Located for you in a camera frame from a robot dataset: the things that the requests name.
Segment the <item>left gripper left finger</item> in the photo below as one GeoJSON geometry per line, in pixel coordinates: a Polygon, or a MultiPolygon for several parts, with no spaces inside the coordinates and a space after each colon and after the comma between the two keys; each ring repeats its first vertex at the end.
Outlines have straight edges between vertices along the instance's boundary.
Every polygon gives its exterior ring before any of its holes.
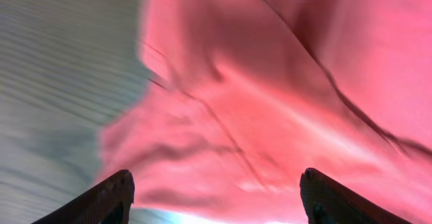
{"type": "Polygon", "coordinates": [[[32,224],[128,224],[134,179],[122,169],[32,224]]]}

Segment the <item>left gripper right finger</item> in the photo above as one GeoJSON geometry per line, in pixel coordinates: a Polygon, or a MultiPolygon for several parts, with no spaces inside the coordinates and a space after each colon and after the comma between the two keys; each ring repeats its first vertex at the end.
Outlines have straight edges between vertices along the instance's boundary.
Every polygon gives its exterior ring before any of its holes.
{"type": "Polygon", "coordinates": [[[301,175],[300,196],[309,224],[409,224],[315,168],[301,175]]]}

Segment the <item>red t-shirt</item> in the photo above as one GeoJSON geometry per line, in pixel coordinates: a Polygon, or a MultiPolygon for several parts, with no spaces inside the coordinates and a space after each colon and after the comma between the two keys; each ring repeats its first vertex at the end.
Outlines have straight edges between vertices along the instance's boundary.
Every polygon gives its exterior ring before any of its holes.
{"type": "Polygon", "coordinates": [[[313,167],[431,222],[431,0],[142,0],[146,92],[101,135],[134,206],[305,223],[313,167]]]}

